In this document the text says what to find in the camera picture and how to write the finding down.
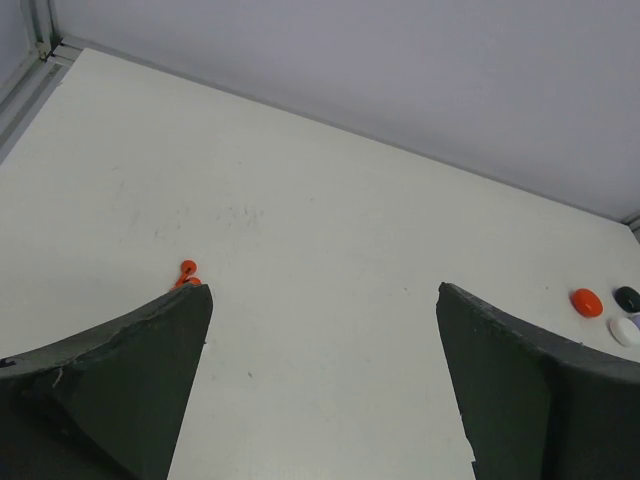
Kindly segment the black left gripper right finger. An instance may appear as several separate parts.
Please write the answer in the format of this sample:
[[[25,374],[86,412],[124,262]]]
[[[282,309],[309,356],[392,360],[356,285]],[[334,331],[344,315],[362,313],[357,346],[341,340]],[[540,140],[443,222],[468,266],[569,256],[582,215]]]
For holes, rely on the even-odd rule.
[[[478,479],[636,479],[639,365],[443,283],[436,316]]]

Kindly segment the orange charging case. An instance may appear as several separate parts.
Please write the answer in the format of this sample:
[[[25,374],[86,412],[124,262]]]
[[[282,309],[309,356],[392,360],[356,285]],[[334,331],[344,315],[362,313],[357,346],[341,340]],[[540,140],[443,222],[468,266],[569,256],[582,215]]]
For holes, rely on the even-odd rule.
[[[603,313],[600,298],[589,289],[579,288],[570,294],[569,299],[574,309],[585,318],[596,318]]]

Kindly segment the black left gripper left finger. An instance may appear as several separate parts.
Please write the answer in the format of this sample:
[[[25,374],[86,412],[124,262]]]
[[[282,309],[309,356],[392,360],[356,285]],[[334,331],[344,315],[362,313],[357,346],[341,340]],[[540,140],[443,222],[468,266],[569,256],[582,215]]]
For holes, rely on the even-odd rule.
[[[2,478],[167,478],[212,313],[188,284],[3,358]]]

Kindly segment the white charging case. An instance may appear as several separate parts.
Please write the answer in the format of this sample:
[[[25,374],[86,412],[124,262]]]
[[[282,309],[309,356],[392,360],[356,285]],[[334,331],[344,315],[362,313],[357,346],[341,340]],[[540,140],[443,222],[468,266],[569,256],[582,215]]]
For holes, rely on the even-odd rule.
[[[640,330],[628,317],[611,318],[608,329],[612,337],[622,346],[636,347],[640,344]]]

